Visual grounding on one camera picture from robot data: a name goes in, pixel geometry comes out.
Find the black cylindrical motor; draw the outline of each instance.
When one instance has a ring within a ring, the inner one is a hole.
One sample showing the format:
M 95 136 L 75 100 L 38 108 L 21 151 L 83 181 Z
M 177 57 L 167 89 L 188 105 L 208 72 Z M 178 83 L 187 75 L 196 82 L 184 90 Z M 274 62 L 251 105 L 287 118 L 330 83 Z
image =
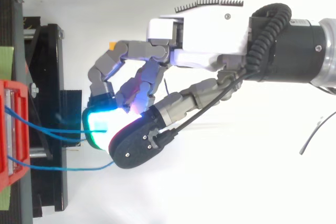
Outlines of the black cylindrical motor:
M 270 21 L 251 17 L 248 49 Z M 304 19 L 292 19 L 261 61 L 255 81 L 311 82 L 321 71 L 327 40 L 323 28 Z

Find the red plastic mount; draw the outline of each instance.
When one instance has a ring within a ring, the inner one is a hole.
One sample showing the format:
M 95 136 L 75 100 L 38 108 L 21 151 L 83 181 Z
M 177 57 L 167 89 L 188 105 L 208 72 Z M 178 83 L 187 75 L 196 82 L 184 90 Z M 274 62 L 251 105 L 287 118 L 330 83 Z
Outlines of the red plastic mount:
M 14 110 L 28 121 L 28 88 L 16 81 L 0 80 L 0 191 L 10 186 L 28 171 L 28 167 L 17 166 L 13 174 L 8 174 L 7 140 L 5 130 L 5 89 L 14 90 Z M 16 159 L 30 164 L 28 125 L 15 120 Z

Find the glowing fingertip sensor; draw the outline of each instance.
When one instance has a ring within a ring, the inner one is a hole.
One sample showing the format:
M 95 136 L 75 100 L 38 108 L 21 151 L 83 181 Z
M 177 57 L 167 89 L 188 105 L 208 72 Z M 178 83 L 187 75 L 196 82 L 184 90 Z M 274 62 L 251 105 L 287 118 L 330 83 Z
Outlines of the glowing fingertip sensor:
M 141 115 L 132 111 L 126 113 L 122 108 L 115 107 L 89 107 L 83 112 L 84 130 L 106 131 L 87 133 L 88 143 L 96 149 L 109 152 L 112 138 L 125 126 L 129 125 Z

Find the blue cable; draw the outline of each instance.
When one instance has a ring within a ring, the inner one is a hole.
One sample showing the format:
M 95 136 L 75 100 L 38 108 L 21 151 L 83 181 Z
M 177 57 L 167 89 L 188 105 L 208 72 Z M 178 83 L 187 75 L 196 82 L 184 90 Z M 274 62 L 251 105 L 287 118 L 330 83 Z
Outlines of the blue cable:
M 10 159 L 11 161 L 19 164 L 19 165 L 22 165 L 22 166 L 25 166 L 25 167 L 29 167 L 30 169 L 35 169 L 35 170 L 61 170 L 61 171 L 72 171 L 72 172 L 83 172 L 83 171 L 86 171 L 86 170 L 103 170 L 107 167 L 109 167 L 110 165 L 112 165 L 114 163 L 114 161 L 112 161 L 111 163 L 108 163 L 107 165 L 104 165 L 102 167 L 97 167 L 97 168 L 63 168 L 63 167 L 47 167 L 47 166 L 37 166 L 37 165 L 28 165 L 28 164 L 25 164 L 11 156 L 7 156 L 8 159 Z
M 61 141 L 66 141 L 66 142 L 69 142 L 69 143 L 78 143 L 79 141 L 82 141 L 82 140 L 79 140 L 79 139 L 67 138 L 67 137 L 59 136 L 59 135 L 51 133 L 50 131 L 47 131 L 47 130 L 41 130 L 39 126 L 34 125 L 33 123 L 30 123 L 30 122 L 24 120 L 21 116 L 19 116 L 16 113 L 12 113 L 12 110 L 10 111 L 10 110 L 6 109 L 6 113 L 9 114 L 9 115 L 11 115 L 14 118 L 20 120 L 21 122 L 27 124 L 28 126 L 34 128 L 34 129 L 37 129 L 37 130 L 45 133 L 48 136 L 51 136 L 51 137 L 55 138 L 55 139 L 58 139 L 58 140 L 61 140 Z
M 33 123 L 30 123 L 26 120 L 24 120 L 21 116 L 19 116 L 14 110 L 10 109 L 9 107 L 5 106 L 5 112 L 9 115 L 11 115 L 12 117 L 20 120 L 21 122 L 27 124 L 28 126 L 35 128 L 39 131 L 48 131 L 48 132 L 55 132 L 55 133 L 91 133 L 91 132 L 100 132 L 100 133 L 105 133 L 106 130 L 96 130 L 96 131 L 77 131 L 77 130 L 60 130 L 60 129 L 49 129 L 49 128 L 45 128 L 45 127 L 41 127 L 38 125 L 35 125 Z

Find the white wall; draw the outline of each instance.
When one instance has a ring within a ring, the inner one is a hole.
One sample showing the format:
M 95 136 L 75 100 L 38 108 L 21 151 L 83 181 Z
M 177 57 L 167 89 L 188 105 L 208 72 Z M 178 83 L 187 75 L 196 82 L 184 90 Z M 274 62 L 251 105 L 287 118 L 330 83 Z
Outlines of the white wall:
M 27 0 L 24 11 L 65 30 L 65 87 L 83 89 L 84 107 L 87 71 L 108 43 L 144 39 L 150 18 L 190 1 Z M 333 0 L 245 0 L 245 8 L 252 13 L 274 2 L 288 4 L 294 18 L 336 17 Z M 115 87 L 140 65 L 128 63 L 113 78 Z M 212 76 L 173 68 L 165 75 L 171 91 Z M 160 87 L 157 97 L 164 95 Z M 244 82 L 231 100 L 209 110 L 146 164 L 68 173 L 66 211 L 46 208 L 34 223 L 335 223 L 336 119 L 323 126 L 304 156 L 298 154 L 320 116 L 334 109 L 334 97 L 309 85 Z M 68 151 L 69 167 L 109 160 L 87 144 Z

